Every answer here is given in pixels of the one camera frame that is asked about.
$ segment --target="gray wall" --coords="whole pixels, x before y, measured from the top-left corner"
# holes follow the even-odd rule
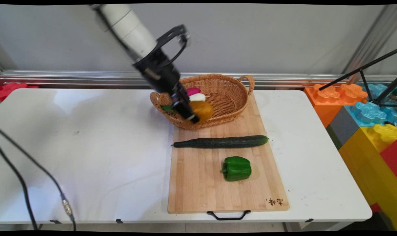
[[[383,8],[233,3],[131,7],[155,37],[186,25],[192,40],[176,60],[181,72],[233,73],[340,73]],[[164,47],[169,56],[178,49],[176,42]],[[85,5],[0,5],[0,64],[4,69],[134,71]]]
[[[397,29],[394,33],[389,37],[386,44],[381,49],[381,52],[378,54],[377,58],[397,49]],[[366,74],[371,75],[397,75],[397,54],[392,55],[391,57],[369,67],[366,70]]]

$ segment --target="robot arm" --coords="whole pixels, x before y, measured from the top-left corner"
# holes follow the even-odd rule
[[[179,72],[172,64],[187,46],[188,36],[184,25],[172,28],[155,40],[129,5],[93,4],[90,7],[134,61],[133,66],[142,73],[149,84],[160,93],[168,93],[173,108],[184,119],[197,123],[199,118],[192,111],[187,91],[179,82]],[[170,60],[161,47],[175,37],[178,37],[181,50]]]

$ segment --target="basket handle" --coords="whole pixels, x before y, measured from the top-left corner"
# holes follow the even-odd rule
[[[252,76],[250,76],[250,75],[245,75],[245,76],[239,77],[238,81],[242,82],[242,79],[244,79],[244,78],[248,79],[248,82],[250,84],[250,88],[248,90],[248,96],[250,96],[252,94],[252,91],[254,91],[254,85],[255,85],[254,78]]]
[[[165,115],[164,109],[162,109],[162,107],[159,105],[159,93],[152,92],[149,97],[153,106],[155,106],[158,111]]]

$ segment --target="cucumber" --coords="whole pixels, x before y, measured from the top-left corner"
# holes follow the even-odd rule
[[[267,143],[269,138],[264,135],[253,135],[229,138],[201,138],[183,142],[175,142],[177,148],[250,148]]]

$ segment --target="white egg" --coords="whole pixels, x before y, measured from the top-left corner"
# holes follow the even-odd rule
[[[196,93],[191,96],[189,96],[190,102],[205,102],[206,101],[206,96],[202,93]]]

